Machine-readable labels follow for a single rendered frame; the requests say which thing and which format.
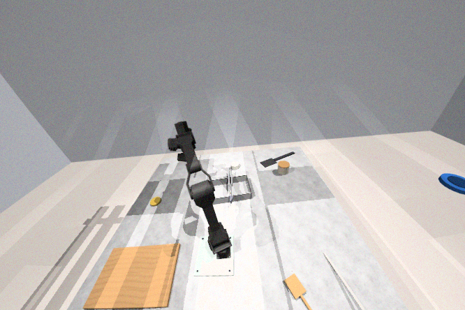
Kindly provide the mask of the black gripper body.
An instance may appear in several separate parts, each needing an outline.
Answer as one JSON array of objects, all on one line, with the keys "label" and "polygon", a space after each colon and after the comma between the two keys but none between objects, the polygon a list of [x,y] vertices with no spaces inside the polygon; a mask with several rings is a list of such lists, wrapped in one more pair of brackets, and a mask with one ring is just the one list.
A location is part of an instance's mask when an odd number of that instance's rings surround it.
[{"label": "black gripper body", "polygon": [[183,154],[178,154],[177,160],[178,160],[178,161],[186,162],[185,153],[183,152]]}]

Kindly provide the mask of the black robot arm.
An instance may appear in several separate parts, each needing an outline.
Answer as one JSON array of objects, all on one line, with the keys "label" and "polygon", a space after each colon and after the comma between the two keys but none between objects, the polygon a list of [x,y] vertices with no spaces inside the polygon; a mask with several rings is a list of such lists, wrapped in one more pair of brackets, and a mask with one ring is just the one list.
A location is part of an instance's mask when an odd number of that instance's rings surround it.
[{"label": "black robot arm", "polygon": [[[195,139],[192,131],[189,130],[186,121],[181,121],[175,124],[177,130],[176,138],[168,138],[168,149],[171,152],[181,149],[185,153],[186,167],[188,170],[188,179],[186,186],[189,190],[189,194],[195,204],[203,209],[205,217],[209,224],[208,227],[208,244],[213,254],[216,253],[217,259],[231,258],[230,247],[232,246],[227,230],[224,229],[223,224],[217,220],[216,213],[214,211],[213,202],[214,196],[214,185],[210,175],[202,169],[200,160],[195,155]],[[202,171],[208,177],[209,180],[189,186],[190,174]],[[210,182],[209,182],[210,181]]]}]

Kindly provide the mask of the light wooden board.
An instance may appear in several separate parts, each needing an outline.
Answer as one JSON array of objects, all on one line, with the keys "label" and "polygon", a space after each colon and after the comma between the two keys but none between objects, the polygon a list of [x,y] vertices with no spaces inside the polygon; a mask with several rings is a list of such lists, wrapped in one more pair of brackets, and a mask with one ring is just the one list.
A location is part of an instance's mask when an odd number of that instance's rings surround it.
[{"label": "light wooden board", "polygon": [[113,248],[83,309],[169,307],[180,245]]}]

